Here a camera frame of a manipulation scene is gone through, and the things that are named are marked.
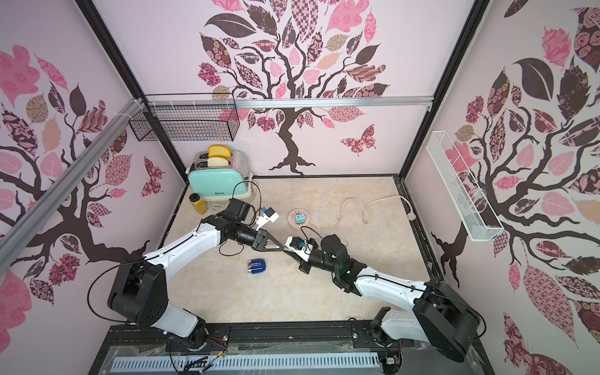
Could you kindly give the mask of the yellow toast slice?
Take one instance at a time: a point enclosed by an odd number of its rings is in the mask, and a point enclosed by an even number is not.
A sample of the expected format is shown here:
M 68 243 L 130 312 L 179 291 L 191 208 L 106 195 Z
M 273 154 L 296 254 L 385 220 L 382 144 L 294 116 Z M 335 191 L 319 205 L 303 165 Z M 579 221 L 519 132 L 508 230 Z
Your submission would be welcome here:
M 208 155 L 209 158 L 219 157 L 229 159 L 232 156 L 232 151 L 223 145 L 212 145 L 208 148 Z

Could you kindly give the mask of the yellow bottle black cap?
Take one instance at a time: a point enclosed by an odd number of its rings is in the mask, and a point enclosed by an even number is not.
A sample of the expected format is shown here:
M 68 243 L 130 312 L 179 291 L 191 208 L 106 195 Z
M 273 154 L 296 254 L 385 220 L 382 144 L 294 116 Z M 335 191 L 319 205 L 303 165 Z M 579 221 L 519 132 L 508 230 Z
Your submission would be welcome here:
M 199 194 L 192 193 L 189 195 L 188 199 L 197 214 L 203 215 L 208 211 L 206 203 L 202 200 Z

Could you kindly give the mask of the blue electric shaver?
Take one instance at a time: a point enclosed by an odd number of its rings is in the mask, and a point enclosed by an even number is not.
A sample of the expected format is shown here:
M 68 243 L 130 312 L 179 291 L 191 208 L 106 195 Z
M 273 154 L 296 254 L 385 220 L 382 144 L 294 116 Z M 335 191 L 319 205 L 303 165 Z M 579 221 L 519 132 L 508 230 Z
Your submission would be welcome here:
M 267 269 L 267 264 L 264 259 L 252 259 L 247 266 L 247 270 L 251 274 L 263 273 Z

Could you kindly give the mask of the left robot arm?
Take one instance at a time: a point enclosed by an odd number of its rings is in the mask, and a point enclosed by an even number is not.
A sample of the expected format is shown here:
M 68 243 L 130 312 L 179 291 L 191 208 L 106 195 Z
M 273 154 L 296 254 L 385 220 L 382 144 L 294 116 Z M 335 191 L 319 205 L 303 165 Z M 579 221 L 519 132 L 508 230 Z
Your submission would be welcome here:
M 201 219 L 198 226 L 175 242 L 146 256 L 131 256 L 115 266 L 117 271 L 107 306 L 127 323 L 173 334 L 190 348 L 206 345 L 206 322 L 175 306 L 168 297 L 167 284 L 176 273 L 203 253 L 231 240 L 258 252 L 279 252 L 284 245 L 263 229 L 279 218 L 272 209 L 254 213 L 256 221 L 247 224 L 251 205 L 236 198 L 225 210 Z

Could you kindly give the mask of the teal USB charger adapter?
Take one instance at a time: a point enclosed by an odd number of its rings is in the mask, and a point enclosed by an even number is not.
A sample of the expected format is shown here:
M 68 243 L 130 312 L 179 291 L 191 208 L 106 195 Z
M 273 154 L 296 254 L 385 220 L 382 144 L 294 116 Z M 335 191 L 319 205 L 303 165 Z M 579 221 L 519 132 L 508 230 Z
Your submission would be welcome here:
M 303 225 L 304 223 L 306 223 L 306 217 L 307 215 L 303 212 L 297 212 L 295 214 L 295 223 L 297 225 Z

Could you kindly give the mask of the pink round power strip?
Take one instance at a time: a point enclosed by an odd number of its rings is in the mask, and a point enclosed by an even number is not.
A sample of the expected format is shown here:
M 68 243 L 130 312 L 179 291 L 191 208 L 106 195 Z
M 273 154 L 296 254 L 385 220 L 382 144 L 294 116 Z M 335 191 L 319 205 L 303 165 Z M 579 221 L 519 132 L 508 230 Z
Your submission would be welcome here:
M 287 222 L 292 230 L 299 231 L 310 222 L 309 213 L 305 209 L 292 209 L 287 215 Z

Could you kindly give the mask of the left aluminium frame bar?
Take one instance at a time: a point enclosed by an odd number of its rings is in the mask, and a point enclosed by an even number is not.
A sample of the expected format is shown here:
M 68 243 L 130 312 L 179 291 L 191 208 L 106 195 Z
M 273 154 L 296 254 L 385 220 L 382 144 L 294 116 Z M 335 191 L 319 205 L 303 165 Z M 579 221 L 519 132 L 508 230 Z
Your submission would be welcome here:
M 131 100 L 101 132 L 92 144 L 85 148 L 66 172 L 43 193 L 33 208 L 25 213 L 1 242 L 1 272 L 5 273 L 17 256 L 26 248 L 46 221 L 62 205 L 67 196 L 81 183 L 95 162 L 128 125 L 128 118 L 142 109 L 142 100 Z

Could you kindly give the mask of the mint green toaster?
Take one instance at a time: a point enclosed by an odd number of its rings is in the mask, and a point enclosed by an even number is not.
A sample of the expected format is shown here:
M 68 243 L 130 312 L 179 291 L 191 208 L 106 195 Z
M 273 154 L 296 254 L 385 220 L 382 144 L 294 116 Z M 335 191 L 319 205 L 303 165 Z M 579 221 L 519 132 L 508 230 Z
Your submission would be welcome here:
M 232 151 L 228 168 L 209 168 L 207 159 L 208 151 L 200 152 L 187 171 L 187 180 L 194 193 L 212 203 L 227 201 L 229 198 L 243 200 L 252 195 L 249 181 L 253 173 L 243 153 Z

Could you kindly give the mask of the aluminium frame bar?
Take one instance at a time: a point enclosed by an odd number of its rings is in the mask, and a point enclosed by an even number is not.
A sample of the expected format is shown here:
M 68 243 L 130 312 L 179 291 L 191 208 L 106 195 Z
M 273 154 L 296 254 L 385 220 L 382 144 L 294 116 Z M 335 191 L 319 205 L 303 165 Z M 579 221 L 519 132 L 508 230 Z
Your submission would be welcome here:
M 301 107 L 366 107 L 366 106 L 426 106 L 433 105 L 432 96 L 384 96 L 373 98 L 280 98 L 280 99 L 234 99 L 226 100 L 150 100 L 153 106 L 235 106 L 238 109 L 301 108 Z
M 81 183 L 95 162 L 128 125 L 128 118 L 142 109 L 142 100 L 131 100 L 101 132 L 92 144 L 85 148 L 66 172 L 43 193 L 33 208 L 25 213 L 1 242 L 1 272 L 5 273 L 17 256 L 26 248 L 46 221 L 62 205 L 67 196 Z

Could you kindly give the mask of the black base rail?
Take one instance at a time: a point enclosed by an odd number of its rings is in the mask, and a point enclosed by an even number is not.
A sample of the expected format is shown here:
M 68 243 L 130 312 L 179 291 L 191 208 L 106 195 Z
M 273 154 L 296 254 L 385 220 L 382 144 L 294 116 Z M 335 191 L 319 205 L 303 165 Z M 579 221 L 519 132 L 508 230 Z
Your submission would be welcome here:
M 155 356 L 228 356 L 300 353 L 376 353 L 378 369 L 185 370 L 178 374 L 492 374 L 481 342 L 463 362 L 442 356 L 432 345 L 403 339 L 384 343 L 373 337 L 368 320 L 275 323 L 210 323 L 206 345 L 190 349 L 181 338 L 154 329 L 120 325 L 109 328 L 90 374 L 106 374 L 114 358 Z

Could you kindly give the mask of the pale toast slice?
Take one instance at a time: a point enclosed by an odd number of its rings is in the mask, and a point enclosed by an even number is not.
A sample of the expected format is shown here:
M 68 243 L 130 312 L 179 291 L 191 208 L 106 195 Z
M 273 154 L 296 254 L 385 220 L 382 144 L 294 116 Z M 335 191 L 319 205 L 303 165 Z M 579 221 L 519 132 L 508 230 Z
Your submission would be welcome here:
M 229 159 L 214 156 L 207 159 L 207 167 L 209 168 L 228 168 L 230 165 Z

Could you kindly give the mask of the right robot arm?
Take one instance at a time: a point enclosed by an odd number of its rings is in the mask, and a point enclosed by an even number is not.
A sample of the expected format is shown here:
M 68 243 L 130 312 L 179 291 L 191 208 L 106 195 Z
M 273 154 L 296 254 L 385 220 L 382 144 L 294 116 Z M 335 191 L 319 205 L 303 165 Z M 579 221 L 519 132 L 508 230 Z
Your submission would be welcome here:
M 313 268 L 326 271 L 343 292 L 387 303 L 375 328 L 392 341 L 426 342 L 461 363 L 479 338 L 482 315 L 439 277 L 411 281 L 382 273 L 351 257 L 335 234 L 323 237 L 320 243 L 289 237 L 282 251 L 303 273 Z

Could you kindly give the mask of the back aluminium frame bar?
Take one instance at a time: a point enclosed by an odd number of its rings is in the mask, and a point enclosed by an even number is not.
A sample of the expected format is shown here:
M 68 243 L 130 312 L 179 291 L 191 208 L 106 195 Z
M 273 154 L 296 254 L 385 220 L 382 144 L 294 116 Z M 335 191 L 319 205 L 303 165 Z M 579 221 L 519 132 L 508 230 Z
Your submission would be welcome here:
M 366 107 L 366 106 L 426 106 L 433 105 L 432 96 L 384 96 L 373 98 L 280 98 L 280 99 L 234 99 L 226 100 L 150 100 L 153 106 L 235 106 L 238 109 L 301 108 L 301 107 Z

